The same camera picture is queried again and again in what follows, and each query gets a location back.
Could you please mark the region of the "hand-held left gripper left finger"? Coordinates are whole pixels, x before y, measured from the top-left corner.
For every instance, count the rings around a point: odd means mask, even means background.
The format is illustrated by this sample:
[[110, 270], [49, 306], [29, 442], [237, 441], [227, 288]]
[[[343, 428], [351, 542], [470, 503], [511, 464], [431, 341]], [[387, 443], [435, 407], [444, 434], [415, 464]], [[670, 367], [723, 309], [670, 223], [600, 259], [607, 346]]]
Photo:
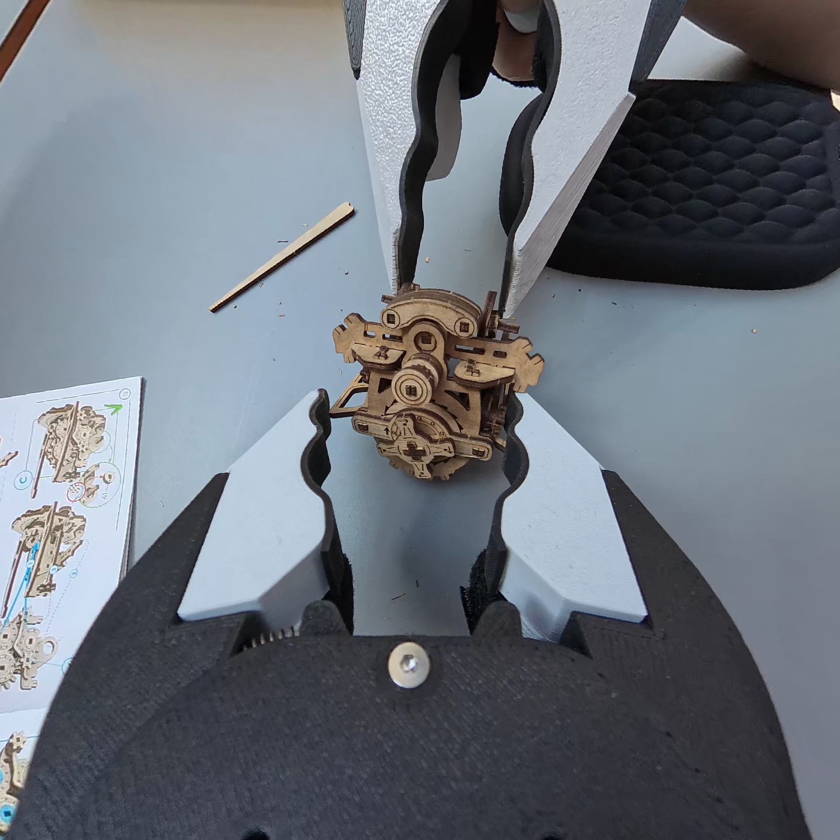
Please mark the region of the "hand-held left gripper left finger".
[[230, 467], [178, 615], [196, 621], [260, 612], [299, 624], [338, 592], [343, 554], [330, 498], [329, 396], [307, 394]]

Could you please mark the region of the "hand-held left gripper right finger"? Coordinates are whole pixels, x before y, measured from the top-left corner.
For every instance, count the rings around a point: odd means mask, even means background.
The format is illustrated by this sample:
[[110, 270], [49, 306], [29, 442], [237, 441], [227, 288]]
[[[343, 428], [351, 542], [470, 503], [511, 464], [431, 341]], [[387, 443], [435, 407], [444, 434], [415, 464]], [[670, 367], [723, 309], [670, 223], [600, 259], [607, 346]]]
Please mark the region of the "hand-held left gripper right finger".
[[558, 643], [573, 612], [641, 623], [648, 610], [600, 464], [530, 395], [520, 402], [513, 431], [528, 467], [501, 505], [500, 593], [522, 634]]

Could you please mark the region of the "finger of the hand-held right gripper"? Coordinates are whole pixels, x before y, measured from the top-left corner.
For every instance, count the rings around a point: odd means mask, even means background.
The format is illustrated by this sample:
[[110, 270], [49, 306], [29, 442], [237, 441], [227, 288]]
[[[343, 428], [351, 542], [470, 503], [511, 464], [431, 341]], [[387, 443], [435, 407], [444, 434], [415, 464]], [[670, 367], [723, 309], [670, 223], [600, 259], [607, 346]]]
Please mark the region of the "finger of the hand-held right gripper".
[[385, 267], [414, 281], [427, 180], [451, 171], [460, 136], [465, 2], [354, 3], [354, 76]]
[[502, 285], [508, 316], [546, 266], [634, 101], [629, 86], [650, 2], [544, 6], [553, 57], [524, 144], [524, 194]]

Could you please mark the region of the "wooden mechanical puzzle model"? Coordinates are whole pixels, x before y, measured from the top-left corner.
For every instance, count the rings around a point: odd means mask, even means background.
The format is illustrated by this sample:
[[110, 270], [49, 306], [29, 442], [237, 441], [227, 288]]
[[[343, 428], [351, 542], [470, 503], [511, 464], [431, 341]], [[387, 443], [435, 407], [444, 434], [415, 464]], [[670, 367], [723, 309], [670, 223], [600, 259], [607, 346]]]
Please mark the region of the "wooden mechanical puzzle model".
[[379, 322], [351, 313], [332, 333], [361, 372], [332, 405], [380, 455], [417, 479], [449, 479], [469, 459], [488, 461], [508, 398], [538, 383], [543, 357], [501, 317], [496, 292], [479, 307], [453, 291], [409, 285], [384, 295]]

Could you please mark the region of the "person's right forearm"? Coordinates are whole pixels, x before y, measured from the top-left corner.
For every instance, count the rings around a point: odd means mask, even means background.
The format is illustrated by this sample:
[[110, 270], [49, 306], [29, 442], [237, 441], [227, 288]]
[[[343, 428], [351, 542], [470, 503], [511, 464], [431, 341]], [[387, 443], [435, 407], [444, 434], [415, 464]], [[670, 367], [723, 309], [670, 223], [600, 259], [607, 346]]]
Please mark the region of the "person's right forearm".
[[839, 89], [838, 1], [688, 1], [684, 15], [762, 67]]

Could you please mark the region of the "grey desk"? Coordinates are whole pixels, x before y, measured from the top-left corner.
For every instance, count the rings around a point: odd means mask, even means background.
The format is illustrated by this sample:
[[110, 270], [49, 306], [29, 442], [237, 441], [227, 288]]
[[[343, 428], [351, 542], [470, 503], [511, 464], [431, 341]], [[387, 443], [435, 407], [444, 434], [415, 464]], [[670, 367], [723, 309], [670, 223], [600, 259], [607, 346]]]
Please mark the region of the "grey desk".
[[[354, 214], [209, 308], [340, 204]], [[2, 84], [2, 395], [144, 378], [129, 562], [316, 387], [386, 273], [340, 3], [52, 2]], [[838, 828], [838, 275], [767, 293], [547, 271], [529, 394], [752, 650]]]

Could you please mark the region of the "person's right hand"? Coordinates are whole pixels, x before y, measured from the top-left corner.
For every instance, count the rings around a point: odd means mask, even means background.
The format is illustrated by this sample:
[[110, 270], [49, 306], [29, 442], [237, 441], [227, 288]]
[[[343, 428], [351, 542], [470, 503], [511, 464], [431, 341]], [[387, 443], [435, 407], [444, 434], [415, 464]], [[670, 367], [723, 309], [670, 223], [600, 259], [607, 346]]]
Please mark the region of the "person's right hand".
[[534, 87], [532, 63], [540, 1], [498, 1], [493, 72], [515, 86]]

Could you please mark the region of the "thin wooden stick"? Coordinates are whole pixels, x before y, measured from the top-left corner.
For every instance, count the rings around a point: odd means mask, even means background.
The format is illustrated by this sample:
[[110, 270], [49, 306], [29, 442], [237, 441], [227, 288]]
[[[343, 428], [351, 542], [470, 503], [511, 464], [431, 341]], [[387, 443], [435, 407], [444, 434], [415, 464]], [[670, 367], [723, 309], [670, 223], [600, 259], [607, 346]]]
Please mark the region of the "thin wooden stick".
[[252, 288], [255, 284], [262, 281], [268, 274], [278, 269], [280, 266], [293, 259], [300, 252], [307, 249], [318, 241], [322, 236], [328, 234], [336, 227], [354, 215], [354, 206], [349, 202], [340, 204], [330, 214], [317, 222], [315, 225], [308, 228], [301, 236], [290, 242], [279, 253], [271, 257], [263, 266], [258, 268], [255, 272], [247, 278], [238, 283], [233, 289], [215, 301], [209, 308], [212, 313], [218, 312], [220, 309], [226, 307], [229, 303]]

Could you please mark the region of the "illustrated instruction booklet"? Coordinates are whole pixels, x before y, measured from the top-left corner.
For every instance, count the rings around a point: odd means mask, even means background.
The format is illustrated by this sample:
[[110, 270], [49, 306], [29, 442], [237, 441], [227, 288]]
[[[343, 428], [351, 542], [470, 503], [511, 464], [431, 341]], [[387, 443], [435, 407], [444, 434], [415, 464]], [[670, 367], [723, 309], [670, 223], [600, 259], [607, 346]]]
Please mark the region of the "illustrated instruction booklet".
[[1, 400], [1, 830], [82, 639], [123, 576], [142, 379]]

